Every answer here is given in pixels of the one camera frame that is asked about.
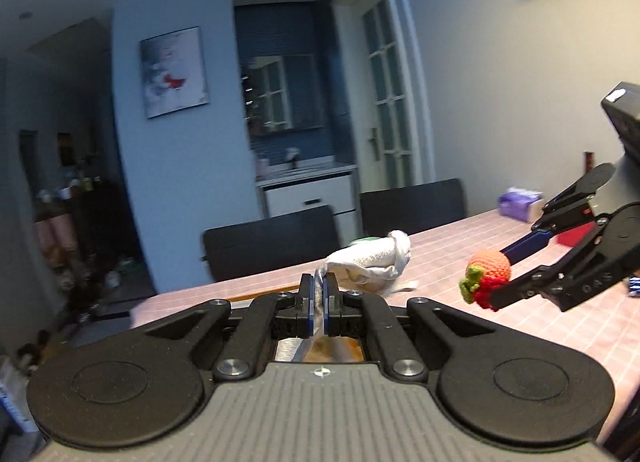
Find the red box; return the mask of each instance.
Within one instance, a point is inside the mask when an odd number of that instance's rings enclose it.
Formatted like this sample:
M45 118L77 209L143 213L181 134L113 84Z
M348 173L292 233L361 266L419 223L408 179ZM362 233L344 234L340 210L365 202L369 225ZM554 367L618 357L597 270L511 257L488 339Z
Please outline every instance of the red box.
M558 240L558 243L563 246L575 247L595 225L595 222L589 222L588 224L583 224L575 229L569 229L564 233L560 233L556 239Z

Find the screw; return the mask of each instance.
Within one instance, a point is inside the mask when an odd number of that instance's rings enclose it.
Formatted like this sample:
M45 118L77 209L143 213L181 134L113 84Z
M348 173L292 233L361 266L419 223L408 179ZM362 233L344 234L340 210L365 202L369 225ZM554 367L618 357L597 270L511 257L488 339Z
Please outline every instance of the screw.
M411 377L424 372L424 365L415 359L400 359L394 363L393 369L398 375Z
M216 368L225 376L241 376L249 370L249 365L241 359L225 359Z

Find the white towel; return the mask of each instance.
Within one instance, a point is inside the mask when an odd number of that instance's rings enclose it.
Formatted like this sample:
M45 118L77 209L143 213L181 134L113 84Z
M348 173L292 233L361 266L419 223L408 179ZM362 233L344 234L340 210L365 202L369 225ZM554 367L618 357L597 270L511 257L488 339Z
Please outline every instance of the white towel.
M411 259L411 240L402 231L386 238L356 242L330 254L316 270L316 283L333 273L342 290L367 291L381 296L396 292L396 280Z

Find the knitted strawberry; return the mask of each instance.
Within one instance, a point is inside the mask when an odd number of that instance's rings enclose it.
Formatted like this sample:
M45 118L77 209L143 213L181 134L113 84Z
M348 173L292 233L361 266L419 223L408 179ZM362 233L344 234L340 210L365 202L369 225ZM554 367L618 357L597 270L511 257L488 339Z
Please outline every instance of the knitted strawberry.
M460 292L467 303L474 301L483 309L493 309L489 303L491 291L511 279L511 263L500 251L485 249L474 254L466 265L466 278L460 280Z

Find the faucet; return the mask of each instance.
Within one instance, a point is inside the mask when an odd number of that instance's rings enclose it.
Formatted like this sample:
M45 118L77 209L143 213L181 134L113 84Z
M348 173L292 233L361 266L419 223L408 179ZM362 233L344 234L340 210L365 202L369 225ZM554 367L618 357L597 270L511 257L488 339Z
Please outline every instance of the faucet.
M287 155L285 161L291 165L291 169L298 168L298 161L300 160L299 148L287 148Z

